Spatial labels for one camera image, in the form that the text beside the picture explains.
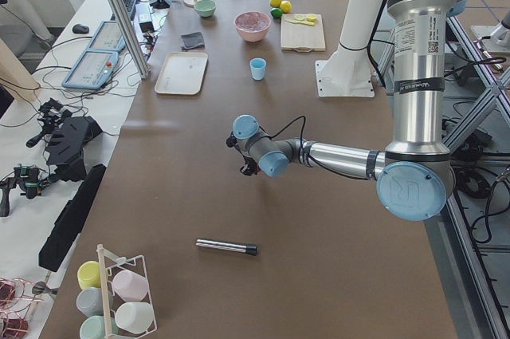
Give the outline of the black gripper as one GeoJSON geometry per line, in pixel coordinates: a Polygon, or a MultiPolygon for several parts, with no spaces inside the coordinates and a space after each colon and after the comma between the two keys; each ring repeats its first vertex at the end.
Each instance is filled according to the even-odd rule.
{"type": "Polygon", "coordinates": [[[230,133],[230,135],[227,137],[226,139],[226,145],[228,148],[234,148],[236,151],[238,151],[242,158],[244,159],[244,165],[242,167],[240,167],[239,171],[243,174],[243,175],[247,175],[247,176],[251,176],[251,175],[256,175],[257,174],[257,163],[256,161],[246,155],[239,147],[238,145],[238,142],[237,142],[237,138],[234,136],[233,132],[230,133]]]}

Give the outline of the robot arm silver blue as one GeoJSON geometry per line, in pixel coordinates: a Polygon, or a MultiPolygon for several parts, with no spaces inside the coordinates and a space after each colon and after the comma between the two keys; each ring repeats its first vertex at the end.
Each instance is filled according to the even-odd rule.
{"type": "Polygon", "coordinates": [[[278,140],[256,118],[233,121],[227,145],[239,151],[243,173],[271,177],[291,162],[377,183],[381,204],[410,221],[444,207],[454,185],[450,151],[441,139],[445,89],[445,26],[466,0],[349,0],[338,49],[316,67],[322,97],[371,95],[366,52],[382,8],[394,19],[394,136],[382,151],[349,148],[302,137],[278,140]]]}

